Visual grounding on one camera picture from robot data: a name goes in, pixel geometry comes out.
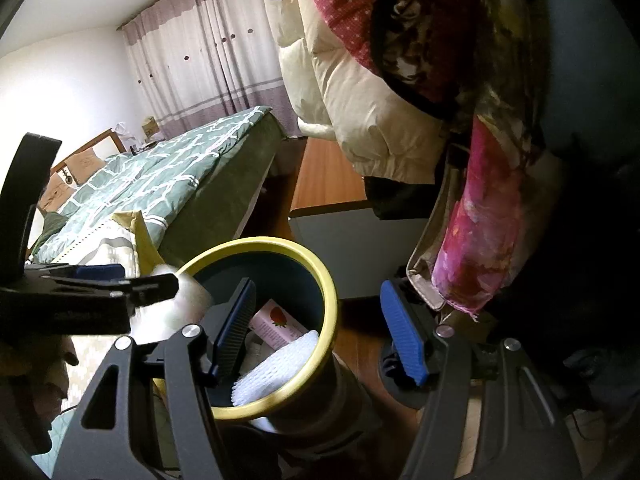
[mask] silver bolt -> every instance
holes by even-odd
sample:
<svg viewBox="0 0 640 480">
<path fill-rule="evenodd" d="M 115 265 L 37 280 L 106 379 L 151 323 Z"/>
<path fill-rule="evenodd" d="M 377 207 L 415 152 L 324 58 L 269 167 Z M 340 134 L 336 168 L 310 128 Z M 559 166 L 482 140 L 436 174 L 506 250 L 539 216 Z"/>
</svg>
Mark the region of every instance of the silver bolt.
<svg viewBox="0 0 640 480">
<path fill-rule="evenodd" d="M 200 333 L 198 325 L 187 325 L 182 329 L 182 335 L 185 337 L 196 337 Z"/>
<path fill-rule="evenodd" d="M 116 348 L 118 350 L 126 350 L 131 346 L 131 338 L 129 336 L 122 336 L 116 339 Z"/>
<path fill-rule="evenodd" d="M 522 345 L 517 339 L 508 337 L 504 340 L 504 347 L 511 352 L 517 352 L 522 348 Z"/>
<path fill-rule="evenodd" d="M 449 325 L 438 325 L 436 327 L 436 334 L 444 339 L 453 336 L 455 333 L 456 331 Z"/>
</svg>

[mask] yellow rim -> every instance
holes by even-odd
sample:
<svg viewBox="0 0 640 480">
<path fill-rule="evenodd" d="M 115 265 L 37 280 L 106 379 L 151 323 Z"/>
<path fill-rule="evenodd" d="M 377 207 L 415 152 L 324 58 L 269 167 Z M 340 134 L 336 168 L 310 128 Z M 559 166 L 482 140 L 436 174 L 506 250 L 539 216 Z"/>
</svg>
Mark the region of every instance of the yellow rim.
<svg viewBox="0 0 640 480">
<path fill-rule="evenodd" d="M 214 418 L 218 420 L 251 420 L 264 416 L 274 408 L 280 407 L 294 396 L 313 375 L 318 371 L 324 359 L 329 355 L 334 345 L 335 333 L 338 322 L 338 299 L 335 293 L 334 282 L 324 264 L 308 249 L 289 240 L 268 236 L 240 238 L 218 245 L 197 256 L 185 264 L 178 273 L 186 272 L 193 276 L 210 264 L 238 253 L 252 251 L 271 252 L 283 254 L 293 258 L 302 264 L 318 283 L 324 299 L 324 319 L 322 330 L 318 338 L 318 344 L 309 361 L 302 367 L 295 377 L 272 394 L 259 400 L 254 400 L 244 406 L 234 408 L 212 408 Z"/>
</svg>

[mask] pink box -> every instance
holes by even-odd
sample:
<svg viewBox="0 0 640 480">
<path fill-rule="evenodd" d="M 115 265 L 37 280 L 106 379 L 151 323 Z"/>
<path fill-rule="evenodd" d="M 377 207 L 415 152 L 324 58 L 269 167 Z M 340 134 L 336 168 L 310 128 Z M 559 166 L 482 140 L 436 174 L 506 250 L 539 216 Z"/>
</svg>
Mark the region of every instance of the pink box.
<svg viewBox="0 0 640 480">
<path fill-rule="evenodd" d="M 249 328 L 274 350 L 308 332 L 273 300 L 267 301 L 264 307 L 256 312 L 249 322 Z"/>
</svg>

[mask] white curtain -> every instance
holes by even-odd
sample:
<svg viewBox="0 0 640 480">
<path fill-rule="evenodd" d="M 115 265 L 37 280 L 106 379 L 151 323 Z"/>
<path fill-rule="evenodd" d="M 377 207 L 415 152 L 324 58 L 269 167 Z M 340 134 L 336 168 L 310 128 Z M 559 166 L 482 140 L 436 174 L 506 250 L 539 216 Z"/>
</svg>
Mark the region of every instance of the white curtain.
<svg viewBox="0 0 640 480">
<path fill-rule="evenodd" d="M 263 0 L 160 0 L 123 27 L 143 99 L 174 137 L 255 105 L 299 135 Z"/>
</svg>

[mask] bedside table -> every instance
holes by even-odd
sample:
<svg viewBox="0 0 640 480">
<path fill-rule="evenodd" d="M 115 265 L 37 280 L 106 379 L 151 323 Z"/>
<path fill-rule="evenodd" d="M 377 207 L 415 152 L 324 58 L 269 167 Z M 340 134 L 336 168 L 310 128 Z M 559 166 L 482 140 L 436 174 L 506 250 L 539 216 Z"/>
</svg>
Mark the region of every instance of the bedside table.
<svg viewBox="0 0 640 480">
<path fill-rule="evenodd" d="M 289 211 L 296 241 L 327 266 L 341 300 L 377 296 L 405 266 L 427 223 L 379 220 L 336 142 L 309 138 Z"/>
</svg>

